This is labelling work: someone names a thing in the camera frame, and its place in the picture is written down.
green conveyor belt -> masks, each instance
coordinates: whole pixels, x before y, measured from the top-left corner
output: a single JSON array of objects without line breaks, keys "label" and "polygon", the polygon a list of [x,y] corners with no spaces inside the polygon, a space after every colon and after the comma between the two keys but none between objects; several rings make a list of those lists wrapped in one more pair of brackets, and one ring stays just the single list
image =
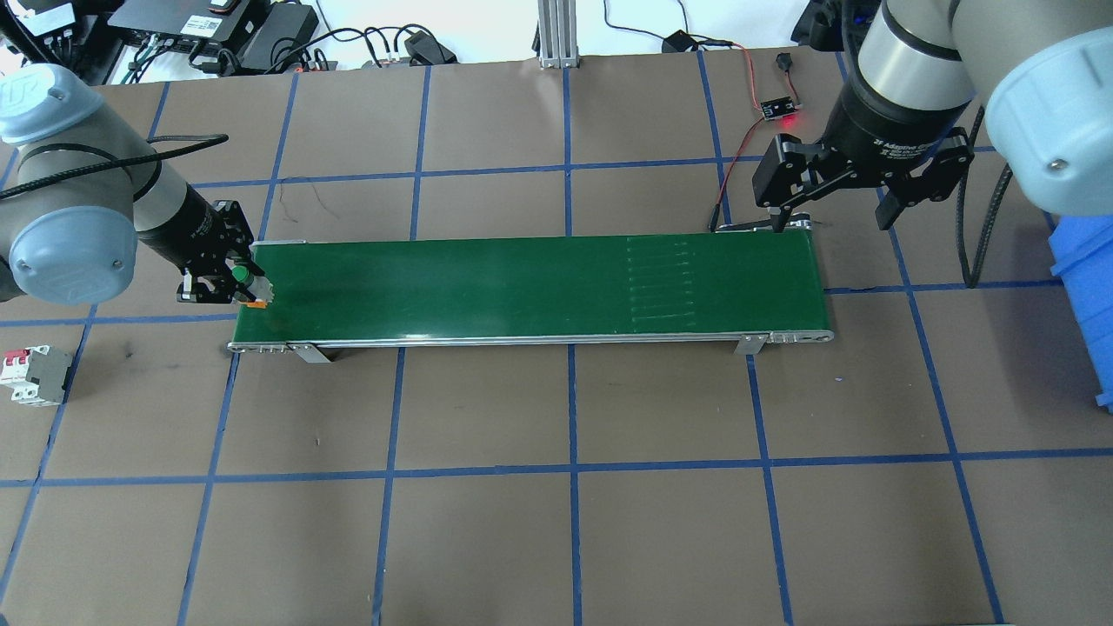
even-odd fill
[{"label": "green conveyor belt", "polygon": [[234,349],[738,339],[829,331],[805,229],[259,245]]}]

red wire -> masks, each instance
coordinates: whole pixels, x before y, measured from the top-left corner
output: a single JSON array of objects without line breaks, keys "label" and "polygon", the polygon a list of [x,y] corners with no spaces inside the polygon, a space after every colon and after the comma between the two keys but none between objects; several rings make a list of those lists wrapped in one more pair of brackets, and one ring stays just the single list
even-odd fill
[{"label": "red wire", "polygon": [[761,105],[758,104],[758,90],[755,86],[756,79],[754,78],[754,58],[750,57],[750,51],[746,49],[746,46],[741,43],[735,43],[735,48],[738,48],[746,55],[746,65],[750,68],[750,101],[754,102],[754,108],[761,110]]},{"label": "red wire", "polygon": [[785,80],[788,81],[788,90],[792,92],[792,99],[796,100],[796,105],[800,105],[800,95],[796,92],[796,86],[792,85],[792,75],[785,71]]},{"label": "red wire", "polygon": [[754,138],[754,131],[758,129],[758,125],[760,125],[762,121],[765,121],[764,117],[755,121],[754,126],[750,126],[750,129],[747,130],[746,135],[742,137],[742,143],[741,145],[738,146],[738,151],[735,153],[735,158],[730,160],[730,165],[727,167],[727,174],[722,177],[722,185],[719,187],[719,197],[715,200],[715,204],[717,205],[722,204],[722,196],[727,194],[727,183],[730,180],[730,173],[735,170],[735,164],[737,164],[738,159],[741,158],[742,150],[746,149],[746,146],[750,143],[750,139]]}]

robotic arm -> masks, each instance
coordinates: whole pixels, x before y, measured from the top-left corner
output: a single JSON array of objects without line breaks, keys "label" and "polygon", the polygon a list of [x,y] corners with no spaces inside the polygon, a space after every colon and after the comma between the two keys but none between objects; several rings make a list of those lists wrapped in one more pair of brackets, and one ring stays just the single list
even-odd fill
[{"label": "robotic arm", "polygon": [[754,175],[774,229],[840,188],[884,185],[881,229],[906,207],[946,199],[974,157],[954,124],[975,90],[1033,203],[1113,213],[1113,2],[885,0],[849,56],[823,137],[777,135]]},{"label": "robotic arm", "polygon": [[[209,205],[69,70],[39,63],[0,80],[0,137],[19,148],[17,182],[31,183],[0,199],[0,302],[112,299],[139,241],[178,267],[181,302],[269,300],[238,203]],[[90,166],[111,167],[72,176]]]}]

blue tape line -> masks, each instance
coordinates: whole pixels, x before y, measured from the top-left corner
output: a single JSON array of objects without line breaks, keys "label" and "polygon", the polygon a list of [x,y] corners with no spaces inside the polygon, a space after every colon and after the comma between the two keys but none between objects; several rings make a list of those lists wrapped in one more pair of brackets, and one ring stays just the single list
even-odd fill
[{"label": "blue tape line", "polygon": [[874,454],[863,457],[798,457],[771,459],[775,468],[807,468],[831,466],[886,466],[900,463],[951,462],[951,454]]},{"label": "blue tape line", "polygon": [[611,463],[580,463],[580,473],[610,471],[671,471],[700,469],[760,468],[761,459],[710,459],[701,461],[620,461]]},{"label": "blue tape line", "polygon": [[0,329],[20,329],[29,326],[80,326],[86,320],[71,317],[68,320],[12,320],[0,322]]},{"label": "blue tape line", "polygon": [[1068,448],[1057,450],[1006,450],[999,452],[959,452],[964,461],[1015,461],[1026,459],[1084,459],[1113,457],[1113,448]]},{"label": "blue tape line", "polygon": [[835,60],[838,62],[838,72],[843,75],[843,80],[848,76],[846,72],[846,61],[843,60],[843,52],[835,52]]},{"label": "blue tape line", "polygon": [[417,125],[417,157],[414,163],[414,197],[410,214],[410,241],[417,238],[417,217],[421,209],[421,178],[425,160],[425,125],[429,120],[429,86],[433,77],[433,66],[425,66],[425,82],[421,90],[421,121]]},{"label": "blue tape line", "polygon": [[[423,178],[447,176],[486,176],[491,174],[529,174],[534,172],[577,172],[581,169],[637,169],[641,167],[673,167],[679,165],[722,166],[730,163],[733,155],[726,157],[672,158],[658,160],[617,160],[602,163],[569,163],[554,165],[523,165],[516,167],[481,167],[475,169],[422,169]],[[739,162],[760,162],[761,155],[742,155]],[[213,187],[262,187],[264,185],[302,185],[317,183],[347,183],[353,180],[378,180],[390,178],[414,178],[415,172],[386,172],[368,174],[345,174],[338,176],[287,176],[285,178],[257,178],[252,180],[208,180],[194,183],[198,189]]]},{"label": "blue tape line", "polygon": [[780,608],[785,617],[785,624],[792,626],[792,600],[788,594],[788,571],[785,567],[785,548],[780,536],[780,516],[777,513],[777,491],[772,483],[772,464],[769,460],[769,441],[766,439],[765,415],[761,411],[758,369],[752,354],[746,356],[746,370],[750,381],[750,400],[754,403],[754,424],[758,434],[758,451],[761,454],[761,478],[765,481],[766,506],[769,509],[769,534],[772,539],[772,558],[777,564]]},{"label": "blue tape line", "polygon": [[[707,75],[707,61],[703,59],[703,50],[696,50],[696,60],[699,61],[699,78],[703,82],[703,99],[707,100],[707,117],[711,120],[711,144],[715,146],[716,170],[719,174],[719,186],[726,173],[722,168],[722,145],[719,141],[719,120],[715,115],[715,100],[711,98],[711,81]],[[722,194],[722,221],[723,224],[731,224],[730,217],[730,194]]]},{"label": "blue tape line", "polygon": [[16,559],[19,558],[19,550],[23,546],[27,527],[31,521],[31,511],[35,509],[35,502],[39,499],[39,491],[42,489],[42,480],[47,475],[47,464],[50,462],[50,456],[53,453],[55,443],[58,442],[58,432],[62,426],[62,418],[66,415],[66,407],[69,405],[69,394],[73,389],[73,379],[77,376],[77,369],[81,364],[81,358],[85,355],[85,346],[89,342],[89,332],[92,330],[92,319],[96,315],[97,305],[93,304],[89,307],[89,315],[85,319],[85,329],[81,331],[81,341],[78,342],[77,351],[73,353],[73,362],[70,365],[69,372],[66,373],[66,393],[62,397],[61,405],[55,411],[53,421],[50,423],[47,447],[42,450],[42,457],[39,459],[39,469],[35,475],[35,481],[31,483],[31,491],[27,496],[27,503],[23,506],[23,515],[20,517],[16,538],[12,540],[11,550],[8,552],[8,563],[4,565],[3,575],[0,575],[0,605],[3,604],[4,596],[8,594],[8,586],[11,584],[11,574],[16,569]]},{"label": "blue tape line", "polygon": [[422,177],[486,176],[490,174],[532,174],[534,172],[564,172],[563,165],[523,165],[520,167],[481,167],[477,169],[433,169],[422,172]]},{"label": "blue tape line", "polygon": [[194,546],[189,551],[189,567],[186,569],[186,584],[181,590],[181,604],[178,606],[178,626],[185,626],[189,614],[189,600],[194,594],[194,580],[197,576],[197,561],[201,554],[201,541],[205,539],[205,527],[208,525],[209,506],[213,503],[213,488],[216,468],[220,462],[220,450],[224,448],[224,432],[228,428],[228,411],[232,408],[232,394],[236,387],[236,373],[239,371],[239,354],[232,355],[228,364],[228,380],[224,385],[224,401],[220,403],[220,419],[217,421],[216,436],[213,439],[213,456],[209,458],[208,476],[205,477],[205,493],[201,496],[201,510],[197,516],[197,531],[194,534]]},{"label": "blue tape line", "polygon": [[119,325],[119,324],[186,324],[205,322],[230,322],[236,319],[236,313],[211,313],[207,315],[149,315],[135,317],[97,317],[93,323],[97,325]]},{"label": "blue tape line", "polygon": [[572,236],[572,77],[562,70],[561,101],[564,111],[564,236]]},{"label": "blue tape line", "polygon": [[583,625],[583,575],[580,567],[580,434],[575,383],[575,346],[568,346],[568,462],[572,534],[572,624]]},{"label": "blue tape line", "polygon": [[275,149],[275,163],[270,168],[270,180],[267,182],[267,199],[263,204],[263,221],[259,223],[258,241],[264,241],[267,236],[267,225],[270,223],[270,206],[275,199],[275,188],[278,186],[278,172],[282,169],[283,155],[286,153],[286,136],[289,134],[289,120],[294,117],[294,99],[297,97],[297,79],[301,75],[295,72],[289,81],[289,96],[286,99],[286,114],[282,120],[282,131],[278,134],[278,147]]},{"label": "blue tape line", "polygon": [[394,467],[398,453],[398,423],[402,419],[402,381],[406,369],[406,349],[398,349],[394,366],[394,402],[391,407],[391,438],[386,446],[386,472],[383,480],[383,512],[378,521],[378,551],[375,558],[375,587],[371,604],[371,623],[381,626],[383,588],[386,584],[386,539],[391,529],[391,502],[394,499]]},{"label": "blue tape line", "polygon": [[715,157],[706,158],[672,158],[672,159],[660,159],[660,160],[617,160],[608,163],[573,163],[569,167],[573,170],[579,169],[624,169],[624,168],[638,168],[638,167],[671,167],[676,165],[711,165],[715,163],[721,163],[721,159]]},{"label": "blue tape line", "polygon": [[905,288],[899,285],[878,285],[876,287],[827,287],[824,293],[827,295],[847,295],[860,293],[903,293]]},{"label": "blue tape line", "polygon": [[135,487],[141,485],[204,485],[205,476],[119,476],[98,478],[48,478],[42,487]]},{"label": "blue tape line", "polygon": [[[978,290],[1023,290],[1034,287],[1060,287],[1063,281],[1058,278],[1047,278],[1045,281],[989,281],[978,283]],[[934,285],[909,285],[907,288],[914,292],[933,291],[965,291],[967,287],[962,283],[944,283]]]},{"label": "blue tape line", "polygon": [[564,463],[541,466],[487,466],[475,468],[423,468],[395,469],[394,478],[451,478],[457,476],[515,476],[522,473],[568,473],[571,467]]},{"label": "blue tape line", "polygon": [[11,156],[8,157],[8,165],[3,168],[3,177],[0,177],[0,187],[8,184],[8,177],[11,176],[11,170],[16,167],[17,158],[19,158],[19,150],[13,149]]},{"label": "blue tape line", "polygon": [[[963,461],[1015,461],[1030,459],[1080,459],[1113,457],[1113,448],[1058,448],[1051,450],[992,450],[959,452]],[[774,468],[879,466],[900,463],[943,463],[953,460],[949,453],[875,454],[849,457],[786,457],[761,459],[708,459],[691,461],[617,461],[577,463],[578,473],[607,473],[629,471],[683,471],[708,469],[758,469],[766,463]],[[395,469],[395,479],[451,478],[461,476],[516,476],[569,473],[570,463],[536,466],[490,466],[460,468]],[[385,470],[353,470],[293,473],[229,473],[216,475],[218,485],[249,482],[312,482],[327,480],[375,480],[386,478]],[[207,476],[125,476],[93,478],[45,478],[40,487],[118,487],[140,485],[203,485]],[[0,489],[19,489],[33,486],[33,479],[0,480]]]},{"label": "blue tape line", "polygon": [[[877,189],[878,198],[881,190]],[[908,307],[912,311],[913,323],[916,326],[916,336],[919,340],[920,352],[924,355],[924,364],[927,366],[927,378],[932,383],[932,393],[935,397],[935,404],[939,411],[939,423],[943,427],[943,436],[947,441],[947,450],[951,453],[952,466],[955,469],[955,480],[958,485],[958,493],[963,500],[963,509],[966,512],[966,521],[969,526],[971,539],[974,542],[974,552],[977,556],[978,567],[982,570],[982,579],[985,585],[986,596],[993,617],[997,624],[1005,622],[1004,612],[1001,608],[1001,598],[997,596],[997,587],[993,581],[993,573],[989,569],[989,559],[985,554],[985,545],[982,541],[982,531],[978,527],[977,516],[974,512],[974,502],[971,499],[969,487],[966,483],[966,472],[963,470],[963,461],[958,454],[958,444],[955,441],[955,433],[951,426],[951,415],[947,413],[946,402],[943,399],[943,387],[939,384],[938,372],[935,369],[935,360],[932,358],[932,348],[927,341],[927,331],[924,329],[924,320],[919,314],[919,304],[916,302],[916,292],[912,288],[912,281],[908,278],[908,268],[905,265],[904,253],[900,250],[900,238],[896,227],[889,229],[889,239],[893,243],[893,253],[897,257],[897,265],[900,267],[900,277],[908,288]]]},{"label": "blue tape line", "polygon": [[385,470],[225,473],[213,477],[213,480],[218,485],[243,485],[247,482],[319,482],[324,480],[372,480],[382,478],[386,478]]},{"label": "blue tape line", "polygon": [[213,187],[262,187],[270,185],[274,180],[260,178],[257,180],[213,180],[209,183],[193,183],[195,189],[210,189]]},{"label": "blue tape line", "polygon": [[170,95],[170,81],[162,84],[162,95],[158,98],[158,108],[155,109],[155,119],[150,121],[150,130],[147,131],[147,138],[154,139],[155,131],[158,130],[158,123],[162,120],[162,110],[166,108],[166,98]]}]

circuit breaker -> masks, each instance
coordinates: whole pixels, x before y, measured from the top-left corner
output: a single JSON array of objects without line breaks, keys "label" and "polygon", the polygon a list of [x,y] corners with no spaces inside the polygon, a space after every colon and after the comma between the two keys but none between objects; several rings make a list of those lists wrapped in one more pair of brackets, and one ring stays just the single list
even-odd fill
[{"label": "circuit breaker", "polygon": [[66,398],[66,374],[73,356],[49,345],[9,350],[3,355],[0,384],[11,388],[13,402],[57,407]]}]

